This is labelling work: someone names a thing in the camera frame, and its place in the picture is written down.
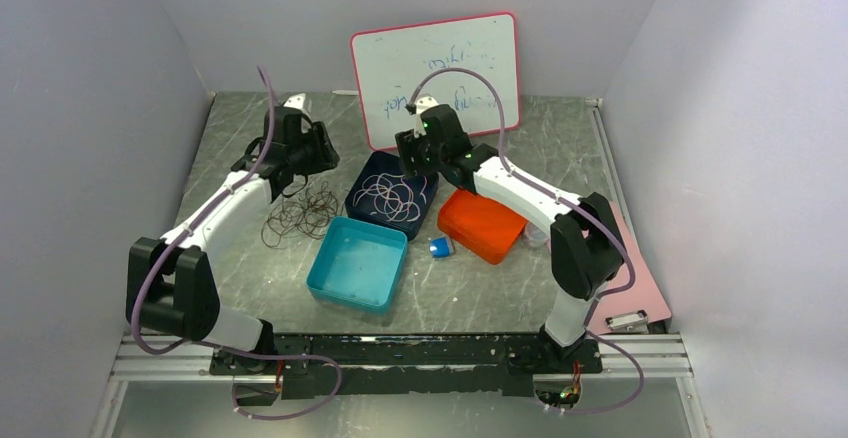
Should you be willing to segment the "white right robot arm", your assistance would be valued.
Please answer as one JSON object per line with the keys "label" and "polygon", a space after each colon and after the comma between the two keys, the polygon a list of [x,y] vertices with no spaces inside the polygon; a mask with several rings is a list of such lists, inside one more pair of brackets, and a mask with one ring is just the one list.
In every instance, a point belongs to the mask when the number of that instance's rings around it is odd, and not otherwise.
{"label": "white right robot arm", "polygon": [[420,100],[414,117],[396,134],[402,171],[409,177],[440,174],[457,189],[493,200],[544,232],[558,291],[541,330],[542,364],[562,372],[578,357],[599,294],[625,265],[626,249],[610,202],[560,190],[513,165],[494,147],[472,144],[456,111]]}

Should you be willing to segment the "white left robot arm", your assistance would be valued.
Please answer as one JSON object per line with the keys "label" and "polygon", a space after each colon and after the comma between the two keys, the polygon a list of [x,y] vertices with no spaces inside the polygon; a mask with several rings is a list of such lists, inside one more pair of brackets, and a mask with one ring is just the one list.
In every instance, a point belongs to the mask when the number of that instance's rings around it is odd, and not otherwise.
{"label": "white left robot arm", "polygon": [[305,95],[272,106],[265,130],[231,167],[223,184],[180,225],[130,248],[126,317],[147,353],[173,350],[148,345],[145,329],[176,337],[179,344],[226,348],[249,372],[273,367],[277,346],[272,325],[222,305],[215,260],[253,215],[267,211],[295,177],[337,167],[339,156],[321,121],[310,118]]}

